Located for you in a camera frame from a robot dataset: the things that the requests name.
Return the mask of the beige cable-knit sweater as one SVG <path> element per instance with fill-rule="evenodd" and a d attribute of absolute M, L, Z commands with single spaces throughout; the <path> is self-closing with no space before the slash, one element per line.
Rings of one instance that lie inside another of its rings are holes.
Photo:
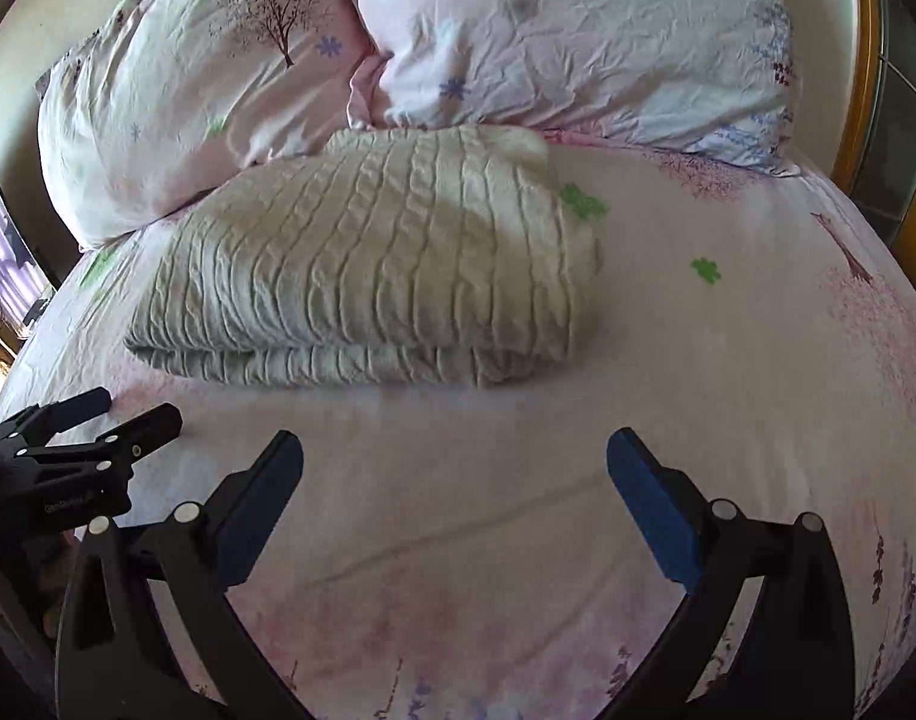
<path fill-rule="evenodd" d="M 344 130 L 184 216 L 126 344 L 233 385 L 487 387 L 576 353 L 597 270 L 537 133 Z"/>

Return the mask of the pink floral bed sheet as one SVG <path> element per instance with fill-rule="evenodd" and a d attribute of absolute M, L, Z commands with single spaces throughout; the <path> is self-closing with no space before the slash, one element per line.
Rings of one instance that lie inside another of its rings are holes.
<path fill-rule="evenodd" d="M 860 210 L 801 164 L 767 179 L 647 151 L 557 148 L 604 206 L 601 307 L 572 364 L 508 387 L 268 390 L 175 379 L 122 339 L 172 234 L 72 270 L 0 418 L 92 387 L 124 421 L 178 406 L 139 463 L 136 523 L 202 499 L 275 433 L 302 483 L 230 598 L 320 718 L 590 718 L 679 603 L 606 472 L 632 427 L 747 515 L 827 523 L 856 709 L 916 645 L 916 293 Z"/>

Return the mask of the left floral pink pillow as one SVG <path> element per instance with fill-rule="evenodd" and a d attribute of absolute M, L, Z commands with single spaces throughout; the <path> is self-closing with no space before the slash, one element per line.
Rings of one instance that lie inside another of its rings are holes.
<path fill-rule="evenodd" d="M 46 73 L 49 200 L 83 249 L 347 124 L 371 44 L 352 0 L 122 0 Z"/>

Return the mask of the floral pink pillow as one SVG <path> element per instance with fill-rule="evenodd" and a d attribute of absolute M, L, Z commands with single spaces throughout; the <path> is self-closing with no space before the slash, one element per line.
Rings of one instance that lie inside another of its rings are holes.
<path fill-rule="evenodd" d="M 370 127 L 519 125 L 780 174 L 800 78 L 786 0 L 353 0 Z"/>
<path fill-rule="evenodd" d="M 122 0 L 46 73 L 49 200 L 83 249 L 347 124 L 371 44 L 352 0 Z"/>

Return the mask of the wooden glass-panel door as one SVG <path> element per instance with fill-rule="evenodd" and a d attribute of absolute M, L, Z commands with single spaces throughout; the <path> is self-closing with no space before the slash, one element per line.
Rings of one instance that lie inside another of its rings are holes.
<path fill-rule="evenodd" d="M 832 181 L 916 291 L 916 0 L 856 0 L 855 66 Z"/>

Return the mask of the right floral pink pillow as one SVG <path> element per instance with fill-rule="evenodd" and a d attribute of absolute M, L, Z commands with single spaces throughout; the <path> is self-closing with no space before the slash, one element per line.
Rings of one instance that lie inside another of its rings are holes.
<path fill-rule="evenodd" d="M 800 78 L 786 0 L 353 0 L 370 127 L 519 125 L 780 174 Z"/>

